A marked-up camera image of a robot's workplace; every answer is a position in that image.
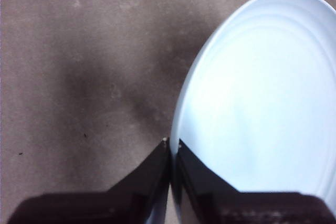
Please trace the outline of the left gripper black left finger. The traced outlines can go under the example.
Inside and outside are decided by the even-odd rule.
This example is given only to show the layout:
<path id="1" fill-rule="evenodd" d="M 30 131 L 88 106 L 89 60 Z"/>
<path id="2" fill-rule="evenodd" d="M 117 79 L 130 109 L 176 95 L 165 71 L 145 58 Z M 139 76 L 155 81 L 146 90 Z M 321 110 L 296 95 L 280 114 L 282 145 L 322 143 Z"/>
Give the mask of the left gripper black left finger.
<path id="1" fill-rule="evenodd" d="M 24 200 L 9 223 L 164 223 L 170 183 L 165 137 L 130 174 L 107 191 L 43 194 Z"/>

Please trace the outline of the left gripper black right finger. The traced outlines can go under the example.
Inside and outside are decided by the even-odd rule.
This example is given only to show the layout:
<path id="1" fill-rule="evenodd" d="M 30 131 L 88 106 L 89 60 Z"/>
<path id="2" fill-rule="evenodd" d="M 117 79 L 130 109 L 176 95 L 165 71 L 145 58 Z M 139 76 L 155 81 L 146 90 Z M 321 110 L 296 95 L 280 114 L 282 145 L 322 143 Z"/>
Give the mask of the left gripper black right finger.
<path id="1" fill-rule="evenodd" d="M 300 193 L 241 193 L 179 141 L 173 183 L 181 223 L 335 223 L 318 197 Z"/>

